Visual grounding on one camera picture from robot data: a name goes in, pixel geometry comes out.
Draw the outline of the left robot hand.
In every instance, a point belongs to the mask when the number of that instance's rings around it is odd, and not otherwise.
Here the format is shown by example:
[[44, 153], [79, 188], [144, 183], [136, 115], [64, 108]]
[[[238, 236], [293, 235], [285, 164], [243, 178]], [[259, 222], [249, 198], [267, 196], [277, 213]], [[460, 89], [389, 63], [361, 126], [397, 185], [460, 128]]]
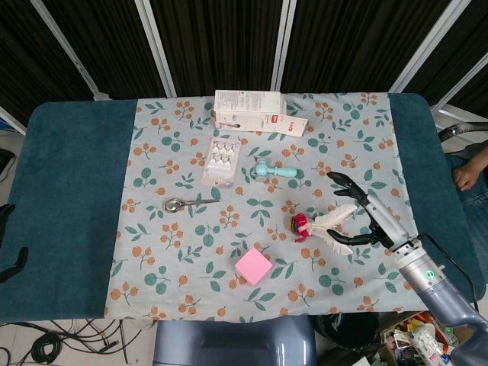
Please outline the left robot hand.
[[[0, 206], [0, 249], [4, 244], [5, 233], [8, 225], [8, 220], [15, 209], [14, 204], [3, 204]], [[29, 255], [29, 249], [26, 246], [16, 246], [12, 244], [10, 238], [7, 238], [7, 249], [5, 254], [9, 255], [10, 259], [13, 259], [13, 249], [18, 250], [18, 256], [15, 262], [5, 268], [0, 266], [0, 284], [4, 284], [14, 276], [18, 275], [25, 267]]]

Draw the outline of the clear blister pack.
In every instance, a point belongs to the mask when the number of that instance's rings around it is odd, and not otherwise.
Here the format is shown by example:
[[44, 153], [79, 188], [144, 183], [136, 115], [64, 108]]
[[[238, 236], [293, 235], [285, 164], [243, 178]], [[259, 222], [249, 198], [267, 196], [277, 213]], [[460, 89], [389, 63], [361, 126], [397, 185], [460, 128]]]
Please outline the clear blister pack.
[[231, 188], [235, 181], [241, 143], [238, 140], [214, 137], [210, 141], [201, 176], [201, 184]]

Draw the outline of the teal facial roller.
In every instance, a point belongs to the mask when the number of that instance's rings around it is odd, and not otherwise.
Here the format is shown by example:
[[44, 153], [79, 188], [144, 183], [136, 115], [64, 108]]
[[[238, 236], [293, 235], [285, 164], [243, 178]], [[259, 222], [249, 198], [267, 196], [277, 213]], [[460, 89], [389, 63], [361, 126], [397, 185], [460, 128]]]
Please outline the teal facial roller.
[[287, 167], [270, 166], [268, 160], [255, 157], [255, 180], [265, 181], [269, 177], [295, 178], [297, 169]]

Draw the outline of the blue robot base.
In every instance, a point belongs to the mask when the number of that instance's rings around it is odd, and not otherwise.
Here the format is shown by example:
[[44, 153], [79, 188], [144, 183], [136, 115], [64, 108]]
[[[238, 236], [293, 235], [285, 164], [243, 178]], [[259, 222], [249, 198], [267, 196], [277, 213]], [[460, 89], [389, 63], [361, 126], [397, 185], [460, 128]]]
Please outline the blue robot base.
[[255, 323], [160, 321], [152, 366], [316, 366], [308, 316]]

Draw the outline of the white product box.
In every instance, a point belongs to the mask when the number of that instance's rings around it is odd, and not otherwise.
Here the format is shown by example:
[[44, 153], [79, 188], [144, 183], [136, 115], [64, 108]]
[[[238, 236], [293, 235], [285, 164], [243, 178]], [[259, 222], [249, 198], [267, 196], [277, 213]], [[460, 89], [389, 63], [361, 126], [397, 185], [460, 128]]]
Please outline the white product box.
[[213, 105], [218, 130], [302, 136], [308, 124], [287, 114], [285, 96], [278, 91], [216, 90]]

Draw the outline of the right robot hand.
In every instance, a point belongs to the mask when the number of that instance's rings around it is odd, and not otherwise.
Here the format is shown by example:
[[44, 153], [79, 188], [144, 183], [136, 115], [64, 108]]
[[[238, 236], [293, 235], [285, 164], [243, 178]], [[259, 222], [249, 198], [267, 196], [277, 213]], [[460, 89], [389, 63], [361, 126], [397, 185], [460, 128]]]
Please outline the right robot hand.
[[360, 246], [380, 242], [384, 248], [393, 254], [408, 255], [420, 247], [420, 241], [411, 237], [405, 228], [394, 218], [387, 207], [374, 195], [366, 194], [347, 175], [339, 172], [328, 172], [327, 176], [342, 190], [334, 192], [337, 196], [354, 198], [370, 217], [370, 233], [353, 237], [346, 237], [335, 230], [328, 229], [327, 233], [337, 242], [348, 246]]

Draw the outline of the blue jeans leg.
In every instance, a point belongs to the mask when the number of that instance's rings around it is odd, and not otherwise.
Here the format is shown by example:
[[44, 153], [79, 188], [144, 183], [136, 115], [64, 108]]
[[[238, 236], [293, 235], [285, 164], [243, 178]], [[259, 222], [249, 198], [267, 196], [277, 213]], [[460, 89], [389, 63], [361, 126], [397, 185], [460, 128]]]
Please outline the blue jeans leg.
[[464, 210], [471, 241], [480, 267], [488, 271], [488, 167], [477, 176], [469, 189], [462, 190], [455, 182], [455, 170], [465, 167], [468, 161], [459, 156], [447, 155], [451, 176]]

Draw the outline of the black trash bin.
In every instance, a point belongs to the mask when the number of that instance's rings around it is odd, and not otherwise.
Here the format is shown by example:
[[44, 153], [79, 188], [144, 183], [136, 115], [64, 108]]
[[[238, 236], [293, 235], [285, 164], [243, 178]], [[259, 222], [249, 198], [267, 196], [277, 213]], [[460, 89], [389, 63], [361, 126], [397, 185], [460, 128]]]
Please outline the black trash bin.
[[335, 313], [312, 316], [317, 361], [356, 361], [370, 358], [380, 348], [379, 313]]

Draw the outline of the teal table cover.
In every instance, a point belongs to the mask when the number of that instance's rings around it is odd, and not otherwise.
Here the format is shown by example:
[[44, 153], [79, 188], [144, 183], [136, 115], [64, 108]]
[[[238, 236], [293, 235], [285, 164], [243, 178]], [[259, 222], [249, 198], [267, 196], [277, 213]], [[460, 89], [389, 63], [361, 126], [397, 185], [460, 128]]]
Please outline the teal table cover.
[[[460, 262], [445, 271], [465, 296], [483, 297], [486, 281], [429, 106], [418, 95], [389, 95], [416, 233], [430, 233]], [[137, 102], [45, 103], [31, 115], [0, 266], [18, 253], [5, 254], [8, 237], [29, 255], [0, 284], [0, 322], [106, 317]]]

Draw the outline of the person's hand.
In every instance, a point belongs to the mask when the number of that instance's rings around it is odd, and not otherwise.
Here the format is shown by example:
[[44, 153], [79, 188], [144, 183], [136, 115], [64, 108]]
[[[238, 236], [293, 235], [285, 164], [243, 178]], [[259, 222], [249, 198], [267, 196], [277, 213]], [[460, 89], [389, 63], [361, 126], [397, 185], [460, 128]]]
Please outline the person's hand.
[[488, 166], [488, 152], [479, 153], [453, 172], [454, 184], [460, 191], [471, 189], [480, 177], [481, 172]]

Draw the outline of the floral tablecloth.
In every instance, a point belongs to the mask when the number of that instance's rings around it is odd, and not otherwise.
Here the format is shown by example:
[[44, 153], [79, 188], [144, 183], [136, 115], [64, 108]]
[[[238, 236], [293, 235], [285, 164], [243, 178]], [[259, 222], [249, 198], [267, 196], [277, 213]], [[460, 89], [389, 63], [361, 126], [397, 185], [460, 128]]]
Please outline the floral tablecloth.
[[[286, 102], [289, 115], [308, 120], [300, 137], [218, 130], [212, 97], [137, 102], [106, 317], [250, 323], [423, 309], [382, 245], [340, 255], [321, 238], [295, 242], [287, 224], [295, 214], [322, 216], [349, 202], [334, 194], [327, 173], [335, 171], [378, 197], [416, 234], [392, 96], [295, 94]], [[231, 188], [201, 184], [214, 137], [241, 143]], [[295, 168], [297, 176], [256, 181], [255, 157]], [[171, 198], [220, 202], [169, 213], [163, 204]], [[272, 264], [255, 286], [235, 269], [252, 247]]]

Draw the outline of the pink cube block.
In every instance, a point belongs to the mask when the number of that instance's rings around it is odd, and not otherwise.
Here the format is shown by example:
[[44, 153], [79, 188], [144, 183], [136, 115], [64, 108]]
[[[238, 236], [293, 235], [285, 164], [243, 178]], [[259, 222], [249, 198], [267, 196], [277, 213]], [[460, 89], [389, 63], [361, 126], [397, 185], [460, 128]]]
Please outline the pink cube block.
[[237, 273], [252, 286], [257, 285], [271, 267], [270, 261], [254, 247], [235, 264]]

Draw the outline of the metal spoon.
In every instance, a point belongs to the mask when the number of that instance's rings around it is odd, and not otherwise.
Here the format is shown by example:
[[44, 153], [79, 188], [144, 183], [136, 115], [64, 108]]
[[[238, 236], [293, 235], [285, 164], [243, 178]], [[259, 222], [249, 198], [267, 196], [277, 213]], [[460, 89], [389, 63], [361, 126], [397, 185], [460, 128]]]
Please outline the metal spoon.
[[197, 206], [201, 204], [212, 204], [220, 202], [220, 199], [206, 199], [206, 200], [192, 200], [192, 201], [186, 201], [182, 200], [180, 198], [171, 198], [168, 199], [164, 204], [163, 208], [166, 212], [169, 213], [176, 213], [180, 209], [186, 206]]

